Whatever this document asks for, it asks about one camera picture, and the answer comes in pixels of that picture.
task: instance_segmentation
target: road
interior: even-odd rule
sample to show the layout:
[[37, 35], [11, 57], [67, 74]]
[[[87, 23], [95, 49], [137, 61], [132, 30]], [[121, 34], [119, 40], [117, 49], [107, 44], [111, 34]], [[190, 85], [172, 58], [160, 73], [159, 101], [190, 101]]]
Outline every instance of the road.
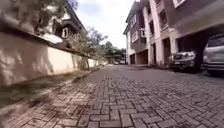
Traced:
[[12, 128], [224, 128], [224, 80], [107, 66], [7, 122]]

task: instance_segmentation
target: car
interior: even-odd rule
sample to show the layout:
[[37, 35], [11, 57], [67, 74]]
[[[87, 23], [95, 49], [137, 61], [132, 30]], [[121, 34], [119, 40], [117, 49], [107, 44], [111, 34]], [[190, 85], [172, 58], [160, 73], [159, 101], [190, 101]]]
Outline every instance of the car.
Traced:
[[196, 71], [200, 66], [197, 64], [195, 51], [183, 51], [172, 54], [169, 57], [169, 67], [174, 71], [184, 69], [193, 69]]
[[202, 69], [211, 76], [224, 71], [224, 33], [209, 38], [203, 54]]

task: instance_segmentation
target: car windshield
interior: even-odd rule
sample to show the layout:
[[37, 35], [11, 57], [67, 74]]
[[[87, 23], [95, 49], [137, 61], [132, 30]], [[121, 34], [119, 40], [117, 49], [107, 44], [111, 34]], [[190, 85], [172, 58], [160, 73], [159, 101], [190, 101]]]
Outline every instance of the car windshield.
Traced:
[[215, 39], [211, 39], [208, 42], [208, 47], [217, 47], [224, 45], [224, 37], [219, 37]]

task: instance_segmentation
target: wall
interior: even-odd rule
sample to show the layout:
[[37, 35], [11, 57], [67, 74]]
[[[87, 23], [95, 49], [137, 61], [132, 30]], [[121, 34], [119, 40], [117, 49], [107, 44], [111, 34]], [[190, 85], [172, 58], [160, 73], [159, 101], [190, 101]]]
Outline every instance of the wall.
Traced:
[[0, 32], [0, 85], [72, 72], [98, 65], [93, 59], [48, 46], [18, 33]]
[[173, 26], [193, 13], [218, 0], [187, 0], [175, 8], [173, 0], [164, 0], [169, 25]]
[[[214, 7], [207, 7], [206, 10], [212, 10]], [[201, 14], [199, 16], [188, 17], [192, 19], [189, 22], [184, 23], [183, 25], [176, 28], [175, 35], [177, 38], [186, 36], [188, 34], [196, 33], [204, 29], [214, 27], [224, 23], [223, 11], [224, 4], [222, 8], [215, 11], [211, 11], [207, 14]]]

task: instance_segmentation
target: white sky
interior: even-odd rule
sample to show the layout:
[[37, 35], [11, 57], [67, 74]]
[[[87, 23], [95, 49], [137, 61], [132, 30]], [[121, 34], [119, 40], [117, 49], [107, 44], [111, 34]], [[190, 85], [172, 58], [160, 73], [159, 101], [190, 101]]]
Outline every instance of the white sky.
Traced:
[[123, 35], [125, 20], [134, 0], [78, 0], [78, 17], [85, 27], [94, 27], [103, 35], [109, 36], [118, 48], [126, 47]]

